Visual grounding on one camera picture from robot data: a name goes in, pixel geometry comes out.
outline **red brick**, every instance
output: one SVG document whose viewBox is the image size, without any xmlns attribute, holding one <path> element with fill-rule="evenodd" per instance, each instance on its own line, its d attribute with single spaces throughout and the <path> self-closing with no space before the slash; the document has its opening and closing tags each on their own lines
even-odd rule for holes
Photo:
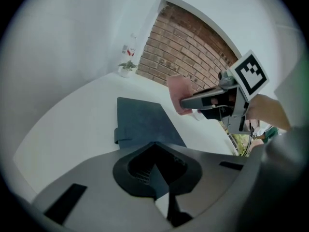
<svg viewBox="0 0 309 232">
<path fill-rule="evenodd" d="M 224 59 L 223 58 L 220 58 L 220 63 L 224 66 L 224 67 L 226 67 L 227 66 L 227 63 L 224 61 Z"/>
<path fill-rule="evenodd" d="M 177 50 L 177 51 L 181 51 L 181 49 L 182 49 L 182 46 L 181 45 L 179 45 L 179 44 L 177 44 L 177 43 L 175 43 L 175 42 L 173 42 L 173 41 L 171 41 L 171 42 L 169 42 L 169 46 L 170 47 L 172 47 L 172 48 L 174 48 L 175 50 Z"/>
<path fill-rule="evenodd" d="M 219 60 L 215 59 L 214 63 L 221 69 L 221 70 L 225 70 L 224 66 L 219 62 Z"/>
<path fill-rule="evenodd" d="M 166 44 L 160 44 L 159 48 L 165 52 L 169 52 L 169 50 L 171 49 L 168 45 Z"/>
<path fill-rule="evenodd" d="M 209 80 L 211 80 L 212 83 L 215 83 L 217 80 L 212 75 L 210 75 Z"/>
<path fill-rule="evenodd" d="M 152 62 L 148 59 L 144 59 L 144 58 L 140 58 L 140 63 L 143 64 L 143 65 L 146 65 L 148 67 L 151 67 L 151 68 L 156 68 L 157 67 L 157 63 L 155 62 Z"/>
<path fill-rule="evenodd" d="M 207 56 L 212 62 L 214 62 L 215 57 L 214 57 L 213 54 L 211 54 L 210 52 L 207 52 L 207 53 L 206 53 L 206 56 Z"/>
<path fill-rule="evenodd" d="M 223 72 L 225 72 L 227 69 L 228 69 L 228 65 L 226 65 L 226 67 L 219 67 L 220 68 L 220 70 L 222 70 Z"/>
<path fill-rule="evenodd" d="M 175 49 L 169 47 L 168 45 L 160 44 L 159 48 L 162 49 L 163 51 L 179 58 L 180 60 L 183 59 L 183 57 L 184 57 L 179 51 L 176 51 Z"/>
<path fill-rule="evenodd" d="M 233 56 L 232 58 L 229 59 L 232 64 L 234 64 L 238 59 L 236 56 Z"/>
<path fill-rule="evenodd" d="M 169 39 L 163 37 L 162 35 L 156 34 L 156 33 L 150 33 L 150 38 L 156 41 L 160 41 L 164 44 L 169 44 Z"/>
<path fill-rule="evenodd" d="M 207 50 L 205 49 L 205 47 L 201 46 L 200 44 L 197 44 L 197 48 L 198 50 L 200 50 L 200 52 L 202 52 L 203 54 L 207 53 Z"/>
<path fill-rule="evenodd" d="M 198 58 L 193 52 L 189 51 L 186 48 L 182 48 L 182 53 L 188 56 L 190 59 L 194 60 L 196 63 L 201 64 L 202 60 Z"/>
<path fill-rule="evenodd" d="M 145 59 L 149 59 L 149 60 L 152 60 L 154 61 L 154 55 L 153 54 L 150 54 L 148 52 L 143 52 L 143 55 L 141 56 L 142 58 L 145 58 Z"/>
<path fill-rule="evenodd" d="M 164 29 L 164 30 L 166 30 L 168 32 L 171 32 L 171 33 L 173 33 L 173 31 L 174 31 L 173 27 L 171 27 L 170 25 L 165 24 L 165 23 L 163 23 L 161 21 L 158 21 L 158 20 L 155 22 L 154 25 L 159 27 L 159 28 L 162 28 L 162 29 Z"/>
<path fill-rule="evenodd" d="M 187 64 L 190 65 L 190 66 L 193 66 L 194 63 L 195 63 L 193 60 L 191 60 L 190 58 L 188 58 L 188 57 L 186 57 L 186 56 L 184 56 L 183 62 L 187 63 Z"/>
<path fill-rule="evenodd" d="M 188 29 L 185 29 L 184 27 L 178 25 L 177 23 L 174 23 L 174 22 L 171 22 L 171 21 L 170 21 L 169 24 L 170 24 L 172 27 L 178 29 L 179 31 L 181 31 L 181 32 L 183 32 L 183 33 L 189 35 L 191 38 L 194 37 L 194 33 L 193 33 L 193 32 L 190 32 Z"/>
<path fill-rule="evenodd" d="M 179 30 L 175 29 L 174 34 L 180 38 L 182 38 L 183 40 L 186 40 L 188 35 L 186 35 L 183 32 L 180 32 Z"/>
<path fill-rule="evenodd" d="M 186 64 L 186 63 L 184 63 L 184 62 L 182 62 L 181 60 L 176 60 L 176 64 L 178 65 L 178 66 L 180 66 L 180 67 L 182 67 L 184 70 L 186 70 L 186 71 L 188 71 L 189 73 L 191 73 L 191 74 L 195 74 L 196 73 L 196 70 L 194 70 L 190 65 L 188 65 L 188 64 Z"/>
<path fill-rule="evenodd" d="M 199 80 L 197 77 L 191 75 L 191 76 L 190 76 L 190 79 L 191 79 L 192 82 L 196 83 L 196 84 L 199 85 L 200 87 L 203 87 L 203 86 L 204 86 L 204 83 L 203 83 L 201 80 Z"/>
<path fill-rule="evenodd" d="M 219 74 L 219 72 L 221 72 L 221 70 L 219 69 L 219 67 L 218 66 L 216 66 L 215 68 L 214 68 L 214 70 Z"/>
<path fill-rule="evenodd" d="M 197 91 L 197 89 L 198 89 L 198 85 L 195 84 L 193 81 L 191 81 L 191 87 L 192 87 L 195 91 Z"/>
<path fill-rule="evenodd" d="M 165 32 L 163 29 L 156 27 L 156 26 L 153 26 L 151 31 L 154 33 L 160 34 L 160 35 L 164 35 L 164 32 Z"/>
<path fill-rule="evenodd" d="M 154 48 L 150 45 L 146 45 L 145 48 L 144 48 L 144 51 L 155 54 L 155 55 L 160 56 L 160 57 L 163 57 L 163 51 L 161 51 L 157 48 Z"/>
<path fill-rule="evenodd" d="M 224 60 L 224 61 L 228 61 L 227 56 L 226 56 L 224 53 L 222 53 L 222 55 L 223 55 L 223 56 L 221 56 L 221 57 L 223 58 L 223 60 Z"/>
<path fill-rule="evenodd" d="M 214 68 L 215 64 L 203 53 L 199 53 L 198 55 L 205 63 L 207 63 L 210 67 Z"/>
<path fill-rule="evenodd" d="M 139 64 L 138 66 L 138 70 L 144 71 L 144 72 L 148 72 L 149 71 L 149 67 Z"/>
<path fill-rule="evenodd" d="M 136 74 L 137 74 L 137 75 L 141 75 L 141 76 L 143 76 L 143 77 L 146 77 L 146 78 L 148 78 L 148 79 L 150 79 L 150 80 L 152 80 L 152 79 L 154 78 L 153 75 L 150 75 L 150 74 L 148 74 L 148 73 L 146 73 L 146 72 L 143 72 L 143 71 L 141 71 L 141 70 L 136 70 Z"/>
<path fill-rule="evenodd" d="M 188 71 L 185 71 L 183 68 L 179 68 L 178 69 L 178 73 L 183 75 L 183 76 L 188 76 Z"/>
<path fill-rule="evenodd" d="M 177 71 L 178 70 L 178 66 L 174 63 L 171 63 L 169 61 L 167 61 L 166 59 L 164 58 L 160 58 L 160 57 L 157 57 L 157 59 L 155 60 L 157 63 L 163 65 L 163 66 L 166 66 L 168 67 L 169 69 L 171 70 L 174 70 L 174 71 Z"/>
<path fill-rule="evenodd" d="M 195 76 L 199 79 L 199 80 L 203 80 L 204 76 L 200 73 L 200 72 L 196 72 Z"/>
<path fill-rule="evenodd" d="M 204 78 L 203 82 L 206 83 L 209 87 L 215 86 L 215 84 L 212 83 L 208 78 Z"/>
<path fill-rule="evenodd" d="M 195 63 L 193 68 L 198 72 L 202 73 L 204 76 L 209 76 L 209 73 L 199 64 Z"/>
<path fill-rule="evenodd" d="M 195 55 L 199 55 L 199 50 L 197 50 L 194 46 L 190 46 L 189 50 L 193 52 Z"/>
<path fill-rule="evenodd" d="M 217 73 L 217 72 L 215 72 L 213 69 L 209 69 L 209 73 L 210 73 L 211 75 L 213 75 L 213 77 L 216 78 L 216 80 L 218 80 L 218 73 Z"/>
<path fill-rule="evenodd" d="M 155 69 L 149 69 L 149 74 L 157 76 L 157 77 L 159 77 L 159 78 L 161 78 L 163 80 L 166 80 L 166 77 L 168 76 L 168 75 L 166 75 L 166 74 L 164 74 L 162 72 L 159 72 L 159 71 L 157 71 Z"/>
<path fill-rule="evenodd" d="M 197 35 L 194 36 L 194 39 L 195 39 L 197 42 L 199 42 L 201 45 L 204 45 L 204 44 L 205 44 L 205 42 L 204 42 L 201 38 L 199 38 Z"/>
<path fill-rule="evenodd" d="M 176 57 L 174 57 L 171 54 L 168 54 L 166 52 L 164 53 L 163 58 L 172 62 L 172 63 L 176 63 L 176 59 L 177 59 Z"/>
<path fill-rule="evenodd" d="M 202 66 L 205 70 L 207 70 L 207 71 L 211 68 L 211 67 L 210 67 L 207 63 L 205 63 L 205 62 L 202 62 L 201 66 Z"/>
<path fill-rule="evenodd" d="M 220 36 L 211 35 L 210 39 L 217 45 L 218 48 L 220 48 L 221 50 L 224 50 L 225 42 Z"/>
<path fill-rule="evenodd" d="M 190 45 L 197 47 L 198 43 L 191 37 L 188 36 L 186 40 L 187 42 L 189 42 Z"/>
<path fill-rule="evenodd" d="M 217 58 L 217 59 L 220 58 L 219 54 L 210 45 L 205 43 L 204 47 L 207 49 L 207 51 L 209 51 L 211 54 L 213 54 L 215 58 Z"/>
<path fill-rule="evenodd" d="M 169 70 L 169 75 L 177 75 L 178 73 L 173 71 L 173 70 Z"/>
<path fill-rule="evenodd" d="M 158 16 L 157 20 L 158 20 L 158 21 L 161 21 L 161 22 L 163 22 L 163 23 L 165 23 L 165 24 L 168 24 L 168 23 L 169 23 L 169 20 L 166 19 L 166 18 L 164 18 L 164 17 L 162 17 L 162 16 Z"/>
<path fill-rule="evenodd" d="M 161 71 L 161 72 L 165 73 L 165 74 L 169 74 L 169 71 L 170 71 L 169 68 L 166 68 L 166 67 L 164 67 L 164 66 L 161 65 L 161 64 L 158 64 L 158 66 L 157 66 L 156 69 L 157 69 L 158 71 Z"/>
<path fill-rule="evenodd" d="M 148 39 L 146 44 L 158 48 L 159 45 L 160 45 L 160 42 L 159 41 L 154 41 L 152 39 Z"/>
<path fill-rule="evenodd" d="M 186 42 L 185 40 L 177 37 L 176 35 L 173 35 L 171 34 L 170 32 L 165 32 L 164 36 L 182 46 L 184 46 L 185 48 L 188 48 L 190 47 L 190 44 L 188 42 Z"/>
</svg>

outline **black opening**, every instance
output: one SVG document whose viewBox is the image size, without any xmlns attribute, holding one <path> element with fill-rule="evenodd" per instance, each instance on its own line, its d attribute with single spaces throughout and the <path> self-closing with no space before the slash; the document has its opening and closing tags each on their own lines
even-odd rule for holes
<svg viewBox="0 0 309 232">
<path fill-rule="evenodd" d="M 118 185 L 137 197 L 155 200 L 169 193 L 167 220 L 174 227 L 192 217 L 179 211 L 176 196 L 189 193 L 202 177 L 199 163 L 161 143 L 149 143 L 118 160 L 113 168 Z"/>
<path fill-rule="evenodd" d="M 245 102 L 243 108 L 244 108 L 244 109 L 247 109 L 248 107 L 249 107 L 249 103 Z"/>
<path fill-rule="evenodd" d="M 239 124 L 239 131 L 242 131 L 242 129 L 243 129 L 243 125 L 245 123 L 245 119 L 246 119 L 245 116 L 241 117 L 240 124 Z"/>
<path fill-rule="evenodd" d="M 86 189 L 87 187 L 82 185 L 71 185 L 65 193 L 63 193 L 56 202 L 45 211 L 44 215 L 58 224 L 63 224 Z"/>
<path fill-rule="evenodd" d="M 228 162 L 228 161 L 221 161 L 219 165 L 224 166 L 226 168 L 239 170 L 239 171 L 242 170 L 242 167 L 243 167 L 243 165 L 241 165 L 241 164 Z"/>
</svg>

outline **pink towel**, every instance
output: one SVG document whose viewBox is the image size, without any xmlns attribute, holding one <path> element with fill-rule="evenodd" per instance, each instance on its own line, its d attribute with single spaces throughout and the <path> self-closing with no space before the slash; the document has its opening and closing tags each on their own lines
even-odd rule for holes
<svg viewBox="0 0 309 232">
<path fill-rule="evenodd" d="M 192 113 L 192 109 L 183 109 L 180 106 L 180 100 L 193 95 L 194 91 L 191 86 L 191 80 L 189 77 L 183 75 L 175 75 L 167 77 L 167 84 L 169 87 L 169 95 L 175 110 L 180 115 Z"/>
</svg>

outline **green foliage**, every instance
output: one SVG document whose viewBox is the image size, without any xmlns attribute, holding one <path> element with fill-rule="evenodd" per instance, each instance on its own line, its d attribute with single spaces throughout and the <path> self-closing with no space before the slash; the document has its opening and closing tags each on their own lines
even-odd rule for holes
<svg viewBox="0 0 309 232">
<path fill-rule="evenodd" d="M 236 143 L 237 143 L 238 153 L 241 155 L 247 147 L 248 143 L 246 143 L 247 138 L 245 138 L 245 137 L 248 137 L 248 136 L 233 134 L 233 137 L 235 138 Z"/>
<path fill-rule="evenodd" d="M 137 68 L 137 66 L 131 60 L 129 60 L 127 63 L 121 63 L 119 66 L 127 71 L 131 71 L 133 68 Z"/>
</svg>

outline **white table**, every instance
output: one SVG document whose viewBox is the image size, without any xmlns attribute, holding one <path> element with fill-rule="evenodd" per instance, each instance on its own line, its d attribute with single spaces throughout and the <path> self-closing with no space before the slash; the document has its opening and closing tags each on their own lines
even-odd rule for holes
<svg viewBox="0 0 309 232">
<path fill-rule="evenodd" d="M 234 152 L 218 121 L 178 115 L 167 87 L 138 75 L 125 79 L 111 73 L 64 98 L 24 138 L 14 162 L 36 193 L 84 160 L 119 149 L 114 143 L 117 97 L 160 103 L 188 148 Z"/>
</svg>

